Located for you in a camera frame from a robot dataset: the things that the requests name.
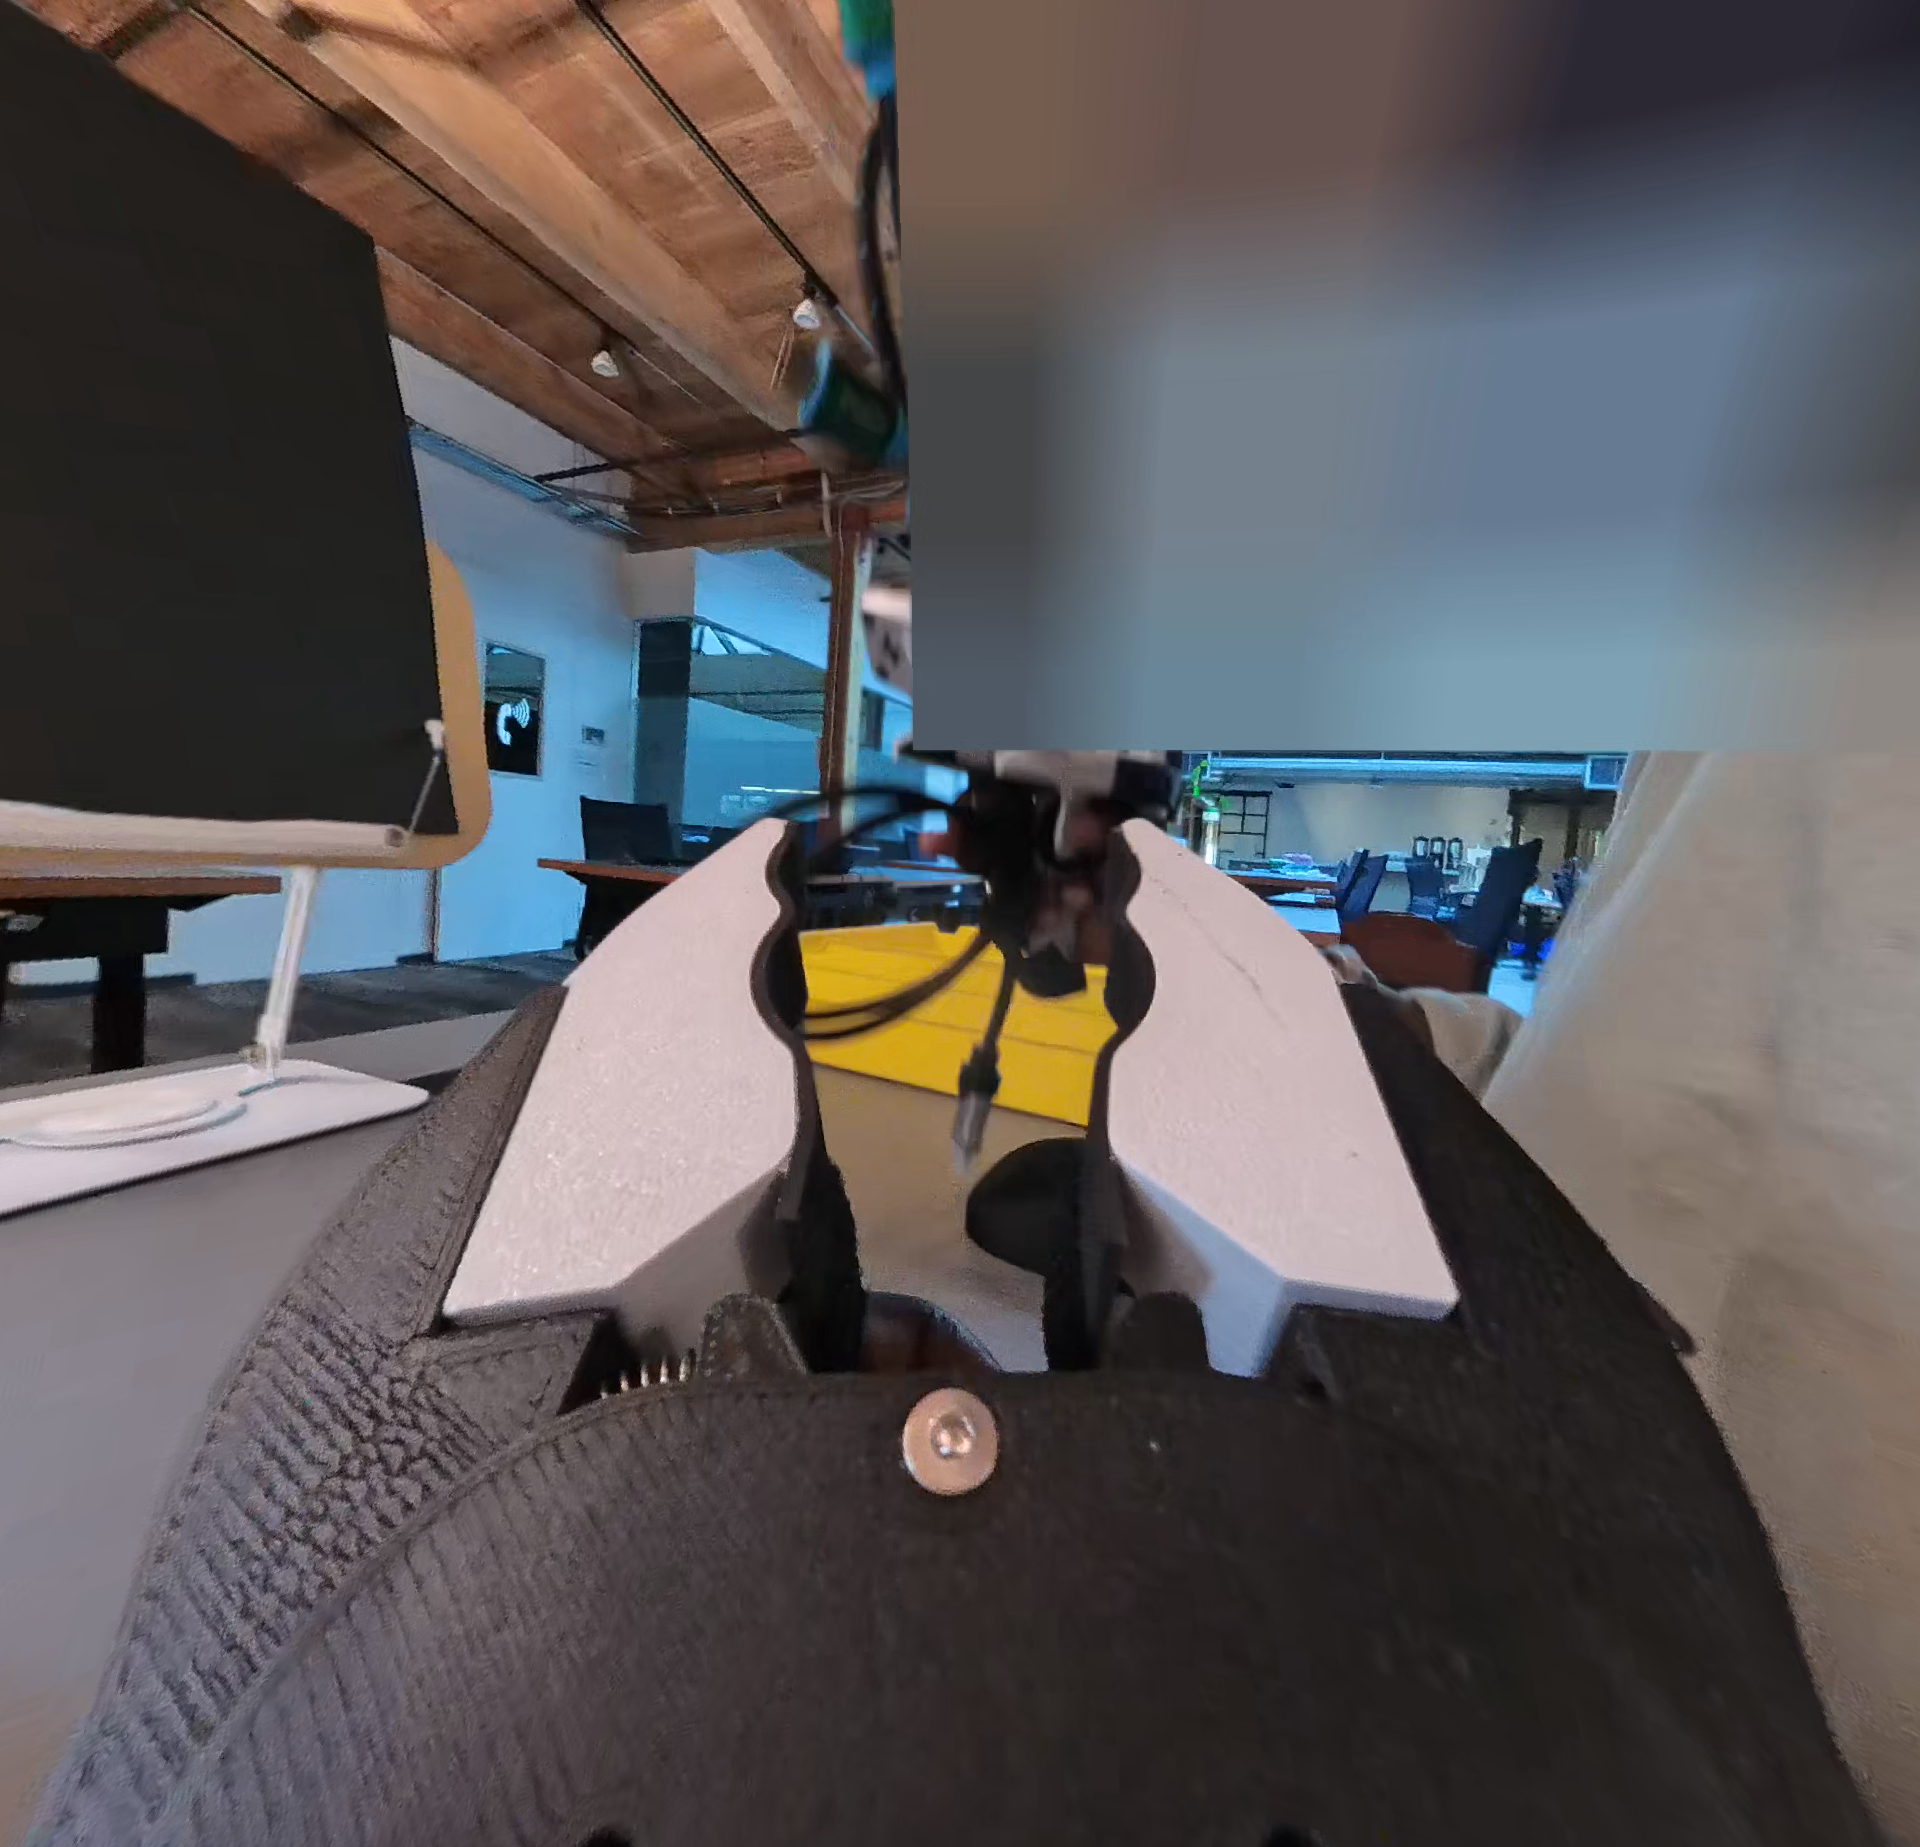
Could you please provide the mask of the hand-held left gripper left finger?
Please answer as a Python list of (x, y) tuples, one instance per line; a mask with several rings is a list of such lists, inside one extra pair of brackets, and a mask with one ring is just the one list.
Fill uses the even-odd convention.
[(751, 1296), (806, 1368), (858, 1366), (856, 1226), (801, 1040), (801, 887), (800, 831), (757, 823), (570, 974), (452, 1270), (452, 1326), (598, 1312), (664, 1360)]

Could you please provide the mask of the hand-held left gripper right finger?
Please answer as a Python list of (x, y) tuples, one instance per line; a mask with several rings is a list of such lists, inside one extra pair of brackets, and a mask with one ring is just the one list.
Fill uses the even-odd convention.
[(1112, 958), (1051, 1366), (1177, 1296), (1206, 1364), (1259, 1378), (1307, 1310), (1445, 1322), (1460, 1292), (1342, 990), (1309, 940), (1167, 835), (1103, 867)]

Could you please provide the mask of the yellow plastic bin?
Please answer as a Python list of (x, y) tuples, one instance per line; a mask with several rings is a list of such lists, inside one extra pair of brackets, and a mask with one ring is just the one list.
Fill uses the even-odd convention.
[[(973, 934), (944, 934), (934, 924), (806, 932), (800, 948), (810, 1004), (865, 1004), (921, 982), (947, 968)], [(810, 1054), (821, 1068), (954, 1098), (961, 1066), (992, 1016), (997, 972), (997, 952), (990, 950), (952, 988), (894, 1026), (812, 1044)], [(1106, 970), (1091, 966), (1079, 994), (1013, 996), (997, 1046), (1002, 1108), (1067, 1126), (1088, 1122), (1095, 1058), (1115, 1032), (1106, 980)]]

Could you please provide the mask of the black hdmi switch box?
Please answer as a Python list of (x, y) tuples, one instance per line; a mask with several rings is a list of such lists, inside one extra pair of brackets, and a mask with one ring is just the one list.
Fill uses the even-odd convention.
[(1042, 869), (1022, 847), (1029, 833), (1013, 821), (1013, 833), (990, 831), (990, 817), (969, 805), (942, 803), (923, 791), (885, 783), (839, 783), (827, 791), (776, 805), (765, 821), (801, 827), (800, 891), (827, 875), (832, 863), (865, 835), (904, 825), (921, 813), (939, 813), (964, 837), (961, 857), (984, 861), (982, 908), (972, 944), (947, 966), (925, 974), (883, 996), (841, 1004), (810, 1002), (800, 1022), (806, 1042), (845, 1042), (899, 1024), (936, 996), (947, 992), (990, 948), (1000, 956), (993, 1006), (972, 1046), (955, 1082), (952, 1150), (960, 1172), (972, 1168), (982, 1152), (987, 1118), (1000, 1090), (1000, 1040), (1011, 1010), (1015, 988), (1027, 964), (1029, 934), (1039, 910)]

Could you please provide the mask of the person's left hand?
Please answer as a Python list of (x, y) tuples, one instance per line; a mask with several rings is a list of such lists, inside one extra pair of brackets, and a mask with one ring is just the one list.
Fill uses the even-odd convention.
[(945, 1310), (899, 1292), (869, 1290), (862, 1310), (858, 1372), (980, 1380), (1000, 1374), (1000, 1366)]

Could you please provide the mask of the brown leather chair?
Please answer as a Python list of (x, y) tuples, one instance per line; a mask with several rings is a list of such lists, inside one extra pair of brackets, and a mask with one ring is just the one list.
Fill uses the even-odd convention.
[(1370, 912), (1343, 918), (1337, 938), (1394, 992), (1488, 994), (1491, 960), (1464, 942), (1455, 924), (1401, 912)]

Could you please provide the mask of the wooden desk with black legs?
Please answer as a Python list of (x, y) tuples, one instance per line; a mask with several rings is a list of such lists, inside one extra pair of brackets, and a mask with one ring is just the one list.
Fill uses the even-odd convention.
[[(684, 865), (627, 867), (591, 861), (537, 863), (584, 892), (574, 954), (590, 952), (613, 926), (689, 875)], [(930, 865), (868, 865), (819, 877), (803, 892), (798, 924), (803, 930), (864, 928), (931, 922), (945, 932), (980, 914), (984, 887), (952, 869)]]
[(92, 960), (89, 1072), (126, 1074), (146, 1060), (146, 962), (167, 952), (173, 916), (278, 892), (269, 875), (3, 879), (2, 968)]

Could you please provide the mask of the black desk monitor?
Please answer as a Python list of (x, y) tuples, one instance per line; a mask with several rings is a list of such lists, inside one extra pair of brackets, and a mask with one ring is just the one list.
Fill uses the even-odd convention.
[(588, 865), (668, 869), (682, 859), (675, 825), (662, 805), (581, 797), (579, 827)]

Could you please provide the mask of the blue office chair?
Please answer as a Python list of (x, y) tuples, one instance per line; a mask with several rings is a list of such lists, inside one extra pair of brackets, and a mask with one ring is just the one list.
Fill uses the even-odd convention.
[(1489, 970), (1502, 956), (1537, 883), (1540, 857), (1540, 841), (1489, 853), (1477, 889), (1453, 910), (1452, 936), (1476, 964)]

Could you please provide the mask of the black phone sign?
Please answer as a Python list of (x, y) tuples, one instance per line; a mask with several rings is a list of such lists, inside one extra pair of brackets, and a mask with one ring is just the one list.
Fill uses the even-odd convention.
[(481, 653), (485, 763), (492, 775), (540, 779), (547, 665), (504, 643)]

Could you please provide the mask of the black board with tan edge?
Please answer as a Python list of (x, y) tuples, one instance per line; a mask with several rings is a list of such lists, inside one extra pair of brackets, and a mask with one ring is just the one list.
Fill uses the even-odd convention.
[(3, 3), (2, 839), (439, 869), (492, 813), (372, 243)]

